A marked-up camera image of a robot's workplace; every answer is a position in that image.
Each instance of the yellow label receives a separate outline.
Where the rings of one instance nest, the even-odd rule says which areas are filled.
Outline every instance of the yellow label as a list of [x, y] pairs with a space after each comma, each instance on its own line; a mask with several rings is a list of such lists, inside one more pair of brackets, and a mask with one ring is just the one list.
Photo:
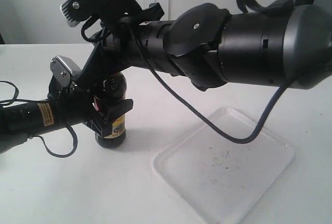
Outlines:
[[125, 132], [125, 116], [121, 116], [113, 123], [112, 134], [108, 137], [108, 139], [116, 138], [121, 136]]
[[44, 126], [49, 127], [54, 124], [54, 116], [50, 104], [38, 104], [41, 115], [43, 117]]

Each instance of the white table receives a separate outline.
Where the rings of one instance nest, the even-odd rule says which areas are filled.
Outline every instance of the white table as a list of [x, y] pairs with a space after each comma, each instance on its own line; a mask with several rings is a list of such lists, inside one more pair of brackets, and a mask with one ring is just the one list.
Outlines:
[[[20, 98], [44, 99], [56, 54], [83, 66], [92, 45], [0, 46], [0, 79], [14, 82]], [[0, 155], [0, 223], [202, 223], [188, 204], [152, 171], [151, 160], [200, 120], [175, 100], [149, 71], [124, 72], [134, 110], [127, 141], [117, 150], [98, 146], [83, 125], [79, 147], [61, 160], [38, 139]], [[275, 88], [228, 84], [202, 93], [187, 78], [162, 75], [206, 116], [231, 106], [258, 120]], [[0, 85], [0, 98], [12, 89]], [[266, 128], [295, 148], [296, 158], [243, 223], [332, 222], [332, 79], [310, 91], [288, 90]], [[72, 146], [66, 131], [45, 135], [53, 151]]]

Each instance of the robotic arm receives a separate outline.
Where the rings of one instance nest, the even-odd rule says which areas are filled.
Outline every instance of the robotic arm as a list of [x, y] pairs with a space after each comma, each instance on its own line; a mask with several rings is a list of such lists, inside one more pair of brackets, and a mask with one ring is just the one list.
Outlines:
[[[229, 82], [279, 87], [292, 78], [292, 88], [310, 89], [332, 75], [331, 15], [313, 5], [294, 7], [293, 0], [250, 8], [257, 12], [231, 15], [203, 4], [160, 21], [158, 3], [142, 10], [135, 0], [68, 0], [64, 17], [70, 26], [85, 22], [82, 36], [94, 50], [82, 70], [66, 57], [51, 61], [47, 101], [0, 107], [0, 153], [78, 123], [109, 136], [133, 101], [103, 101], [102, 111], [93, 102], [105, 96], [110, 75], [130, 66], [186, 76], [201, 91]], [[98, 19], [103, 29], [87, 38], [85, 30]]]

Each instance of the clear plastic tray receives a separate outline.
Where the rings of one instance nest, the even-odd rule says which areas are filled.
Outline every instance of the clear plastic tray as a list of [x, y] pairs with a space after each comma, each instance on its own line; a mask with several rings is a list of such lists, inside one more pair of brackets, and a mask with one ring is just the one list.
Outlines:
[[[239, 138], [256, 126], [229, 107], [212, 122]], [[202, 124], [158, 153], [153, 167], [207, 223], [238, 223], [293, 157], [293, 148], [265, 129], [252, 143], [237, 145]]]

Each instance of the brown bottle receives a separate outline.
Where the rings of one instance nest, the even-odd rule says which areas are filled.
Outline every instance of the brown bottle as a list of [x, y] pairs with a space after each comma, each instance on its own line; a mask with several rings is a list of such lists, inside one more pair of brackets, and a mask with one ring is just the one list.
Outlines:
[[[103, 83], [103, 99], [95, 99], [95, 107], [101, 106], [101, 100], [117, 101], [125, 99], [127, 90], [127, 81], [122, 73], [108, 77]], [[125, 116], [121, 116], [113, 123], [112, 134], [108, 137], [102, 138], [95, 134], [98, 144], [106, 149], [115, 149], [119, 147], [126, 139]]]

